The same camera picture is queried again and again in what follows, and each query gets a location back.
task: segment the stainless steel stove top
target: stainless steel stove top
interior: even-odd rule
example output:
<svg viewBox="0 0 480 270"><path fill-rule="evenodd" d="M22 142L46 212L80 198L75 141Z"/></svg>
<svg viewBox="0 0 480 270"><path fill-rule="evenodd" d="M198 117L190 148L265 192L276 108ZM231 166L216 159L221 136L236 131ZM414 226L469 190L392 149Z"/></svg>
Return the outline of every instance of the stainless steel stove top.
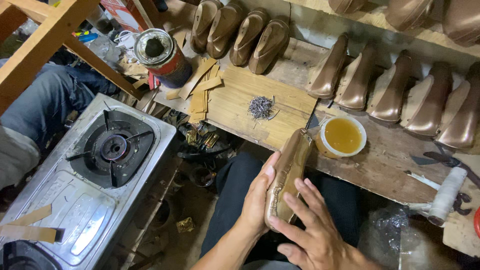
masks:
<svg viewBox="0 0 480 270"><path fill-rule="evenodd" d="M98 120L104 118L104 110L126 113L146 124L147 129L153 130L153 133L147 136L150 139L153 137L153 142L144 159L138 168L133 170L133 176L129 176L128 180L117 188L115 184L105 188L107 184L103 182L90 181L89 178L93 180L93 176L84 171L76 172L72 168L71 160L67 160L82 152L84 144L81 142L82 138L85 138L84 135L90 127L93 129ZM12 203L1 224L52 204L52 214L32 226L58 228L63 230L63 237L60 242L53 244L46 242L36 244L52 256L63 269L92 269L102 253L111 247L109 244L115 232L121 230L131 218L132 205L145 193L148 188L148 184L145 183L154 169L163 163L162 157L167 158L167 155L163 154L175 132L176 129L172 125L98 94ZM138 151L136 148L131 150L135 153ZM121 175L118 175L120 172L116 173L119 178L126 176L125 173ZM13 240L2 237L0 245Z"/></svg>

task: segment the fingernail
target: fingernail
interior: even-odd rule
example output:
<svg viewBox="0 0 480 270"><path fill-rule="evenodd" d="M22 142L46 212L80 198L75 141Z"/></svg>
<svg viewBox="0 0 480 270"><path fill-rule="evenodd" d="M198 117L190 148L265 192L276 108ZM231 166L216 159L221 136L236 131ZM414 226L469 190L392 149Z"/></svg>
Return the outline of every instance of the fingernail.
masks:
<svg viewBox="0 0 480 270"><path fill-rule="evenodd" d="M279 245L276 249L278 252L287 257L290 257L292 255L292 249L287 245Z"/></svg>
<svg viewBox="0 0 480 270"><path fill-rule="evenodd" d="M275 216L270 216L268 217L268 221L270 221L270 224L275 227L275 225L278 223L278 218Z"/></svg>
<svg viewBox="0 0 480 270"><path fill-rule="evenodd" d="M271 165L269 165L267 170L265 171L265 174L268 175L268 176L272 176L274 172L275 172L275 170L273 169L273 167Z"/></svg>
<svg viewBox="0 0 480 270"><path fill-rule="evenodd" d="M300 178L295 179L295 187L297 189L301 189L304 186L305 186L305 183Z"/></svg>
<svg viewBox="0 0 480 270"><path fill-rule="evenodd" d="M286 201L286 202L289 202L289 203L293 203L295 200L293 199L293 195L288 193L288 192L285 192L283 194L283 199Z"/></svg>

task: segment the hand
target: hand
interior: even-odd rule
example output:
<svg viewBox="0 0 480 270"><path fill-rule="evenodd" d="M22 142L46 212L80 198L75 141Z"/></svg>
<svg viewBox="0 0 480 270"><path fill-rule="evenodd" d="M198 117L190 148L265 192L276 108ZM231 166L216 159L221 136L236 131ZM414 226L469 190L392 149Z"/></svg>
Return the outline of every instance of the hand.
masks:
<svg viewBox="0 0 480 270"><path fill-rule="evenodd" d="M298 244L281 244L277 248L280 253L303 270L379 269L359 250L342 240L328 213L324 198L308 178L305 181L295 179L295 187L308 207L288 192L284 193L283 199L302 220L306 229L270 217L269 221L275 229Z"/></svg>
<svg viewBox="0 0 480 270"><path fill-rule="evenodd" d="M260 173L250 184L247 195L243 202L241 215L237 220L237 224L247 233L254 236L262 236L268 231L265 225L265 201L268 187L275 178L275 166L280 152L273 153L262 166Z"/></svg>

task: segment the pile of nails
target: pile of nails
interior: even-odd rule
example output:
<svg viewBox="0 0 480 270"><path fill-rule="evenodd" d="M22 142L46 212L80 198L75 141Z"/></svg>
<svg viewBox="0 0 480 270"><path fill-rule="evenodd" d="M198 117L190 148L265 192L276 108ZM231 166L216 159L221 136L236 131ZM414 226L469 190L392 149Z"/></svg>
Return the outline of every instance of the pile of nails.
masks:
<svg viewBox="0 0 480 270"><path fill-rule="evenodd" d="M252 114L252 120L269 120L270 114L273 112L272 106L275 103L273 96L272 99L268 99L266 97L255 97L250 101L248 111Z"/></svg>

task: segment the black pants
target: black pants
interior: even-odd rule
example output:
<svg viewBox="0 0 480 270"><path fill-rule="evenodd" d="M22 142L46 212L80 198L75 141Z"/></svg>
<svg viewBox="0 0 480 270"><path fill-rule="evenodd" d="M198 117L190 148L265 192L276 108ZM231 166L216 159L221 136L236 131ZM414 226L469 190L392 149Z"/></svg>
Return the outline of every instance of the black pants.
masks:
<svg viewBox="0 0 480 270"><path fill-rule="evenodd" d="M220 169L216 178L220 197L208 225L200 257L212 249L233 227L241 214L250 183L258 175L262 165L261 161L254 159L250 154L240 153ZM352 246L357 246L359 239L357 188L321 172L306 176L325 198L325 203L343 240ZM299 219L296 225L304 228ZM260 259L286 261L287 258L276 250L281 243L291 243L291 241L281 233L269 231L260 238L245 263Z"/></svg>

